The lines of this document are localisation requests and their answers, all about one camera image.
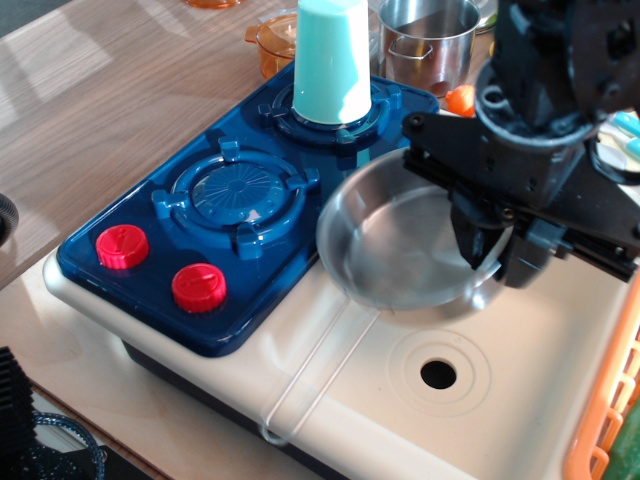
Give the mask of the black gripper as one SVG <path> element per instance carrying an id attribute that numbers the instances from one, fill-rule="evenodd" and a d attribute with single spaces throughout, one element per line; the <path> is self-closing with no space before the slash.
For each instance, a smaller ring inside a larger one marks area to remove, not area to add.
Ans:
<path id="1" fill-rule="evenodd" d="M 573 255 L 627 282 L 639 267 L 636 171 L 597 151 L 596 126 L 571 113 L 530 128 L 489 67 L 472 118 L 413 112 L 402 122 L 410 171 L 443 187 L 461 256 L 480 268 L 504 233 L 505 287 L 527 287 L 552 257 Z"/>

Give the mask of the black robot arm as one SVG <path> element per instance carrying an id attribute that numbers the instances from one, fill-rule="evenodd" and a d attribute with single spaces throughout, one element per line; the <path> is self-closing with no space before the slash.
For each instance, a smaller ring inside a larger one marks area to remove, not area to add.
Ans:
<path id="1" fill-rule="evenodd" d="M 638 106 L 637 2 L 503 1 L 474 117 L 406 117 L 405 165 L 447 191 L 462 257 L 478 268 L 496 251 L 506 286 L 569 254 L 626 281 L 639 175 L 602 161 L 596 136 Z"/>

